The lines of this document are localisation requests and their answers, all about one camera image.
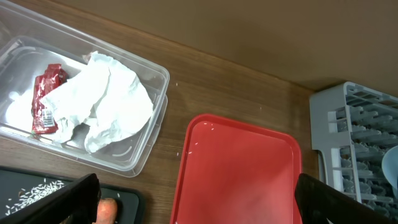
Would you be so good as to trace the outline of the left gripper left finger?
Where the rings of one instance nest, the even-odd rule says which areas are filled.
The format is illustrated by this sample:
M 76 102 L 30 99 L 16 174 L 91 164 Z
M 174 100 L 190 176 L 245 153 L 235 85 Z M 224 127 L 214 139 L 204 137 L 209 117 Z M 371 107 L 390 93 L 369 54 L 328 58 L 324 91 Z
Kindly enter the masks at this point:
M 87 174 L 33 204 L 1 219 L 4 224 L 93 223 L 101 198 L 96 174 Z

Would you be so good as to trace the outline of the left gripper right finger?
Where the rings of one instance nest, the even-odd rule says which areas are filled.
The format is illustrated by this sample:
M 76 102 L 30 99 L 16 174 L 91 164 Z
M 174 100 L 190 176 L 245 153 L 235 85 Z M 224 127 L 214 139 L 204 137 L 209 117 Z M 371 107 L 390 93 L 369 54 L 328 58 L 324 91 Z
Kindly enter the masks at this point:
M 295 200 L 303 223 L 393 223 L 387 217 L 304 173 L 298 177 Z

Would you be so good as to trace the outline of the orange carrot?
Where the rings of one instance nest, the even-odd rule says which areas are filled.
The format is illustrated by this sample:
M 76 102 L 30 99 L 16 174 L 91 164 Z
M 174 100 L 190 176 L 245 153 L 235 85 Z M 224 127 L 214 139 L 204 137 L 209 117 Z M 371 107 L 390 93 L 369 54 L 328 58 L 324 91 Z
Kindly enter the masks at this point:
M 115 199 L 101 199 L 98 204 L 96 222 L 93 222 L 93 224 L 114 224 L 117 213 L 118 204 Z

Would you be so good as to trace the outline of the white rice pile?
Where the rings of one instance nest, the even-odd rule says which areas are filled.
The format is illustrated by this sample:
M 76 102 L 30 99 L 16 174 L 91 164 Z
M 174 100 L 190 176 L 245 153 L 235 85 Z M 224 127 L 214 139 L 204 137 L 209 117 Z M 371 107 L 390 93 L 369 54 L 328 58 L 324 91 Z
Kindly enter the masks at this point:
M 6 200 L 4 214 L 9 216 L 16 213 L 64 186 L 66 186 L 66 183 L 62 180 L 43 178 L 43 181 L 34 184 L 31 188 L 20 188 L 16 197 Z

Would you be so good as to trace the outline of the large light blue plate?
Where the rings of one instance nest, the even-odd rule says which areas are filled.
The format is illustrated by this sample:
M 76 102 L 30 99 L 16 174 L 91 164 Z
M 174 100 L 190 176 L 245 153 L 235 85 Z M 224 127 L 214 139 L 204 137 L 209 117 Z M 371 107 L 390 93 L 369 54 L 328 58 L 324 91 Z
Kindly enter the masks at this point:
M 398 148 L 397 146 L 389 149 L 384 157 L 382 158 L 382 171 L 386 180 L 392 185 L 393 188 L 397 189 L 397 158 Z

